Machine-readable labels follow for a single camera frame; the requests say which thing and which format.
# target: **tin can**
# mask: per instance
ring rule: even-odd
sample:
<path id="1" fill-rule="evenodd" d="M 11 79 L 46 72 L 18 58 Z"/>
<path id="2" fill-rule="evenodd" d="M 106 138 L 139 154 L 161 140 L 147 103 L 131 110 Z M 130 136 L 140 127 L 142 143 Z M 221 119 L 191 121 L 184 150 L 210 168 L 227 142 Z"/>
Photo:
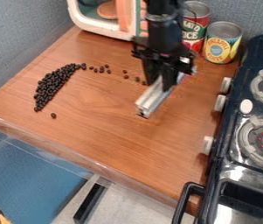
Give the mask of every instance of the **tin can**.
<path id="1" fill-rule="evenodd" d="M 198 1 L 187 1 L 185 6 L 183 43 L 191 50 L 200 53 L 210 20 L 210 9 L 208 5 Z"/>
<path id="2" fill-rule="evenodd" d="M 217 64 L 226 64 L 236 57 L 242 39 L 241 28 L 230 22 L 216 22 L 208 27 L 204 56 Z"/>

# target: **metal bracket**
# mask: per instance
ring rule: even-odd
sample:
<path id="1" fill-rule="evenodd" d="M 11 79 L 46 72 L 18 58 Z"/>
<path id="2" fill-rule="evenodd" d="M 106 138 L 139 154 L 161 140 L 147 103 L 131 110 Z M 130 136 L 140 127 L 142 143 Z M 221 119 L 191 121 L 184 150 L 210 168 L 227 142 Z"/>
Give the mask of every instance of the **metal bracket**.
<path id="1" fill-rule="evenodd" d="M 180 83 L 184 76 L 184 73 L 179 73 L 177 83 Z M 154 84 L 135 102 L 138 109 L 137 115 L 149 118 L 150 114 L 157 110 L 163 101 L 171 94 L 173 89 L 174 86 L 168 91 L 163 92 L 163 77 L 159 75 Z"/>

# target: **kitchen counter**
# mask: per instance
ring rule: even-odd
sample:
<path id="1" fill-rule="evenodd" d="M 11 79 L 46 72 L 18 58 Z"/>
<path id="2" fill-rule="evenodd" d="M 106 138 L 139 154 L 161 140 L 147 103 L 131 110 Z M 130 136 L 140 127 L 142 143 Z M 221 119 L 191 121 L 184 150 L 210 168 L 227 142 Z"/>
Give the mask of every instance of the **kitchen counter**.
<path id="1" fill-rule="evenodd" d="M 87 70 L 77 71 L 34 112 L 38 81 L 69 63 L 87 63 Z M 105 64 L 111 74 L 88 69 Z M 237 66 L 197 59 L 198 74 L 186 77 L 146 120 L 135 114 L 135 101 L 147 87 L 135 82 L 137 76 L 143 80 L 142 63 L 131 57 L 131 43 L 73 27 L 0 88 L 0 130 L 174 204 L 186 182 L 204 184 L 203 139 L 218 126 L 213 107 L 221 81 Z"/>

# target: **black stove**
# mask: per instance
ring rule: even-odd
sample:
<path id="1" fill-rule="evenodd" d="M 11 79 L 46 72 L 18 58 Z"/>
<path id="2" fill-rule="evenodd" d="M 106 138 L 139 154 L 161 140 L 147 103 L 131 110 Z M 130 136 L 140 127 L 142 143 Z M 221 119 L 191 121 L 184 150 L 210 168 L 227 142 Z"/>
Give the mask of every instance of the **black stove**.
<path id="1" fill-rule="evenodd" d="M 225 79 L 222 90 L 217 135 L 205 138 L 207 185 L 185 185 L 174 224 L 191 194 L 202 197 L 195 223 L 263 223 L 263 35 L 250 40 L 235 78 Z"/>

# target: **white knob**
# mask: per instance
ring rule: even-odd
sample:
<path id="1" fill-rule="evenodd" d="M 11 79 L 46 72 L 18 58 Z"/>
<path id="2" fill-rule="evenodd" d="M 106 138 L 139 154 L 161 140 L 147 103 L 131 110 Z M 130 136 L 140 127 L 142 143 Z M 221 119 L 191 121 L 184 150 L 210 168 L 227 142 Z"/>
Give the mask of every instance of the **white knob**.
<path id="1" fill-rule="evenodd" d="M 204 144 L 203 144 L 203 153 L 209 156 L 211 152 L 211 147 L 214 141 L 214 137 L 212 136 L 205 136 L 204 137 Z"/>
<path id="2" fill-rule="evenodd" d="M 232 83 L 232 78 L 224 77 L 221 83 L 220 93 L 227 94 L 230 90 L 231 83 Z"/>
<path id="3" fill-rule="evenodd" d="M 215 102 L 214 110 L 217 112 L 221 112 L 225 106 L 225 101 L 226 101 L 226 96 L 219 94 Z"/>
<path id="4" fill-rule="evenodd" d="M 253 103 L 250 100 L 244 99 L 240 104 L 240 111 L 242 114 L 249 114 L 253 110 Z"/>

